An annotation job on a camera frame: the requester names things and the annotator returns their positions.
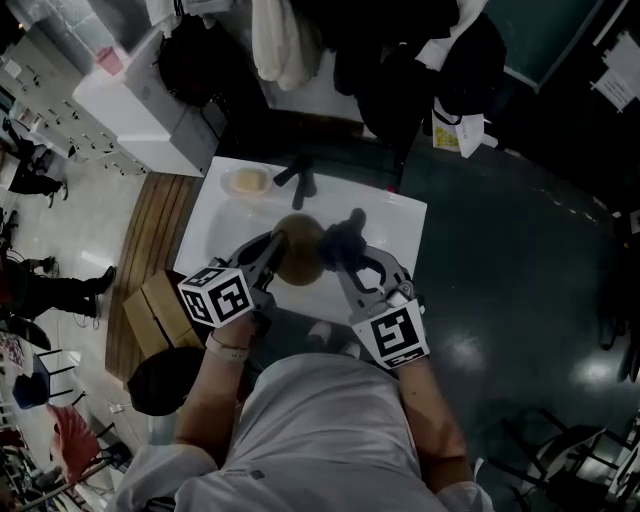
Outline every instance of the person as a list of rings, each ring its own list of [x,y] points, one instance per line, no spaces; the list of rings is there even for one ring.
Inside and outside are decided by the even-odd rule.
[[[344,354],[282,359],[236,425],[253,332],[245,315],[210,335],[173,444],[138,451],[108,511],[493,510],[426,358],[398,380]]]
[[[96,295],[107,291],[115,269],[109,267],[102,277],[86,281],[53,279],[35,273],[39,267],[48,272],[53,262],[53,257],[19,263],[6,254],[0,256],[0,318],[17,315],[33,320],[51,308],[98,317]]]
[[[36,174],[30,169],[31,158],[35,153],[35,145],[18,136],[5,119],[2,128],[8,132],[17,150],[11,151],[7,144],[0,145],[0,186],[10,192],[23,195],[42,194],[49,208],[53,206],[55,194],[60,194],[63,201],[69,197],[69,188],[65,181],[57,181],[48,176]]]

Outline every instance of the backpack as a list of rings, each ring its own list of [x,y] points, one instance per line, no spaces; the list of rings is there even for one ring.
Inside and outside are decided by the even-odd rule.
[[[502,83],[507,49],[486,14],[456,40],[438,76],[437,96],[454,116],[487,112]]]

